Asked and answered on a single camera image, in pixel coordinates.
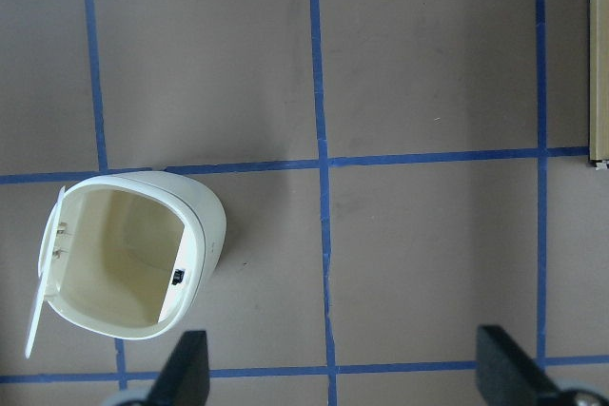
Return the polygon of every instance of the blue tape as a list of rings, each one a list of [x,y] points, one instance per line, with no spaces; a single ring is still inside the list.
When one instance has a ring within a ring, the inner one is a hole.
[[[350,165],[390,165],[429,164],[435,162],[490,161],[495,159],[536,158],[540,152],[536,148],[491,149],[483,151],[430,152],[421,154],[395,154],[385,156],[335,157],[330,166]]]
[[[545,366],[598,365],[604,363],[609,363],[609,355],[548,357],[545,360]]]
[[[117,373],[85,373],[56,375],[0,376],[0,384],[43,384],[51,382],[103,382],[117,381]]]
[[[567,157],[567,156],[589,156],[590,149],[588,146],[574,147],[550,147],[548,148],[549,157]]]
[[[344,365],[337,368],[340,375],[370,373],[413,373],[422,371],[459,371],[476,369],[475,361],[431,361],[417,363],[386,363],[373,365]]]
[[[538,147],[547,147],[547,73],[545,0],[535,0],[537,43]]]
[[[282,376],[319,376],[326,375],[325,366],[296,366],[278,368],[244,368],[211,370],[211,377],[282,377]]]
[[[538,148],[538,286],[537,286],[537,363],[545,367],[547,295],[547,74],[545,0],[535,0],[537,43]]]
[[[116,371],[118,373],[118,388],[120,390],[126,390],[127,388],[127,377],[125,372],[127,371],[125,364],[125,344],[122,339],[114,339],[114,347],[116,348]]]
[[[546,295],[547,295],[547,175],[548,159],[538,160],[537,227],[537,363],[545,367]]]
[[[99,175],[98,171],[66,171],[57,173],[4,175],[0,176],[0,184],[62,183],[67,181],[83,181],[86,178],[97,175]]]
[[[275,162],[245,162],[240,164],[211,164],[168,166],[165,171],[179,175],[206,175],[212,173],[245,173],[248,171],[301,170],[317,168],[319,162],[310,160],[275,161]]]
[[[322,57],[322,26],[320,0],[309,0],[311,20],[311,58],[313,64],[313,92],[315,97],[315,127],[317,130],[317,147],[320,167],[320,215],[322,225],[322,255],[324,271],[324,326],[325,326],[325,360],[328,367],[328,406],[336,406],[336,350],[332,321],[330,318],[330,261],[332,242],[330,235],[330,171],[325,136],[324,114],[324,68]]]
[[[129,380],[155,380],[159,376],[158,371],[140,371],[125,373],[125,379]]]
[[[101,171],[108,170],[106,153],[106,136],[104,134],[104,105],[99,76],[99,50],[97,47],[97,26],[95,23],[95,5],[93,0],[85,0],[87,16],[88,61],[93,94],[93,116],[95,118],[95,141],[97,144],[97,161]]]

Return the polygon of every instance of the floor tile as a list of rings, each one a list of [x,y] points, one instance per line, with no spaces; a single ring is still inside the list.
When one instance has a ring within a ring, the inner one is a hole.
[[[0,10],[0,173],[97,169],[84,0]]]
[[[349,406],[482,406],[471,371],[382,373],[338,377],[339,403]]]
[[[317,156],[308,0],[95,2],[112,166]]]
[[[151,381],[131,381],[129,389],[149,388]],[[209,386],[209,406],[325,406],[326,376],[213,378]]]
[[[592,389],[609,397],[609,364],[551,366],[546,370],[561,388]]]
[[[498,323],[534,354],[533,160],[332,170],[337,362],[473,359]]]
[[[609,175],[584,157],[548,165],[547,353],[609,354]]]
[[[4,406],[61,404],[83,406],[102,404],[118,390],[116,382],[53,382],[49,384],[0,384]]]
[[[532,147],[535,0],[321,0],[333,156]]]
[[[126,343],[130,371],[159,370],[186,329],[212,368],[325,364],[317,170],[197,177],[226,209],[217,269],[175,330]]]
[[[588,144],[588,0],[545,0],[548,144]]]
[[[46,303],[31,358],[24,357],[40,241],[60,185],[0,185],[0,267],[6,272],[0,286],[0,375],[116,371],[113,339],[76,327]]]

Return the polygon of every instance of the gray floor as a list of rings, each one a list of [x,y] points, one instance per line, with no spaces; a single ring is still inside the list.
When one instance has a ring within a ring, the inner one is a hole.
[[[190,328],[209,333],[212,406],[482,404],[484,322],[551,376],[609,393],[609,174],[585,152],[587,0],[544,0],[546,23],[536,0],[319,0],[319,30],[310,0],[93,2],[96,30],[87,0],[0,0],[2,404],[148,386]],[[185,167],[209,164],[236,165]],[[58,188],[168,166],[227,213],[189,314],[122,342],[46,307],[25,360]]]

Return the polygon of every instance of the trash can lid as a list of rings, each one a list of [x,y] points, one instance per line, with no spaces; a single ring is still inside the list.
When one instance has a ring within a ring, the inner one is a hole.
[[[31,348],[34,345],[34,339],[36,338],[36,331],[38,330],[38,321],[40,320],[40,313],[42,312],[42,303],[45,300],[45,291],[47,289],[47,282],[49,282],[49,270],[50,261],[53,257],[53,248],[55,247],[55,239],[57,238],[57,230],[59,227],[59,217],[61,215],[61,206],[64,200],[64,194],[66,193],[66,187],[63,186],[59,190],[57,196],[57,203],[55,204],[55,212],[53,214],[52,222],[50,223],[49,243],[47,244],[47,252],[44,256],[44,263],[42,267],[42,274],[38,280],[38,289],[34,297],[34,302],[31,304],[31,311],[29,312],[29,330],[28,339],[26,340],[26,358],[31,355]]]

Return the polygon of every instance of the white trash can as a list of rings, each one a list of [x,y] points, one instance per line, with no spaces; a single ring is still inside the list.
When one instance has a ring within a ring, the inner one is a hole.
[[[140,171],[62,188],[40,246],[26,357],[44,301],[109,337],[164,333],[208,280],[225,232],[218,198],[184,176]]]

